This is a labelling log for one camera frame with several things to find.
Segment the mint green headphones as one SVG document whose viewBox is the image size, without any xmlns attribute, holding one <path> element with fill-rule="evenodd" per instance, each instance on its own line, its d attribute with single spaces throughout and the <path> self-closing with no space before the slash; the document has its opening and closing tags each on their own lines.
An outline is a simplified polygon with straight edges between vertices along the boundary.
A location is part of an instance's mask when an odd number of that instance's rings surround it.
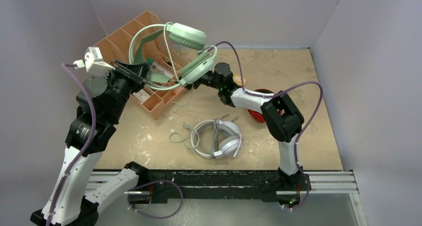
<svg viewBox="0 0 422 226">
<path fill-rule="evenodd" d="M 192 85 L 199 77 L 214 66 L 218 49 L 215 45 L 206 46 L 207 36 L 195 28 L 167 22 L 151 24 L 139 30 L 132 38 L 128 59 L 130 63 L 144 63 L 144 46 L 163 37 L 164 49 L 170 60 L 169 67 L 173 77 L 165 74 L 152 73 L 146 86 L 158 93 L 180 90 Z"/>
</svg>

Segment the white over-ear headphones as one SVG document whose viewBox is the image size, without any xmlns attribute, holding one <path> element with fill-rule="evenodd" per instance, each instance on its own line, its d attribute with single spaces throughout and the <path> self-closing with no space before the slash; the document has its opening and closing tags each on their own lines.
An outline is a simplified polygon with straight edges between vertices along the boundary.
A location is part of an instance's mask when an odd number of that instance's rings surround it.
<svg viewBox="0 0 422 226">
<path fill-rule="evenodd" d="M 209 153 L 198 150 L 201 143 L 201 134 L 206 130 L 212 130 L 211 149 Z M 224 156 L 235 158 L 241 148 L 243 138 L 239 127 L 233 121 L 211 119 L 199 122 L 193 127 L 190 142 L 193 150 L 204 158 L 217 159 Z"/>
</svg>

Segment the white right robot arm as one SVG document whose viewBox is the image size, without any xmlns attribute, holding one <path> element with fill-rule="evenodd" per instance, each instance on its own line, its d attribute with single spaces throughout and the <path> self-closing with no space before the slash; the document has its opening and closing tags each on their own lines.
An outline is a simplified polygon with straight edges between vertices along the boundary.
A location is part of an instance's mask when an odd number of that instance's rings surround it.
<svg viewBox="0 0 422 226">
<path fill-rule="evenodd" d="M 217 89 L 220 101 L 231 107 L 252 110 L 263 115 L 267 128 L 277 140 L 280 153 L 280 185 L 287 190 L 294 188 L 302 177 L 297 141 L 302 131 L 304 117 L 287 94 L 271 95 L 246 91 L 233 79 L 227 63 L 218 63 L 213 71 L 206 72 L 193 83 L 196 89 L 205 85 Z"/>
</svg>

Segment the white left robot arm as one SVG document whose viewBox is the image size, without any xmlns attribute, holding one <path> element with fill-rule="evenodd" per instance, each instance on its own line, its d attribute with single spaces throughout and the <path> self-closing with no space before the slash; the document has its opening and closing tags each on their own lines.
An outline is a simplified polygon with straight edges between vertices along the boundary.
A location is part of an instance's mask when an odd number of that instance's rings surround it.
<svg viewBox="0 0 422 226">
<path fill-rule="evenodd" d="M 103 210 L 125 190 L 148 186 L 142 167 L 128 163 L 116 179 L 93 194 L 85 193 L 91 173 L 116 132 L 116 125 L 131 94 L 141 90 L 150 74 L 150 64 L 126 64 L 117 60 L 100 68 L 85 81 L 77 115 L 65 139 L 65 155 L 54 190 L 46 205 L 33 212 L 37 226 L 93 226 Z"/>
</svg>

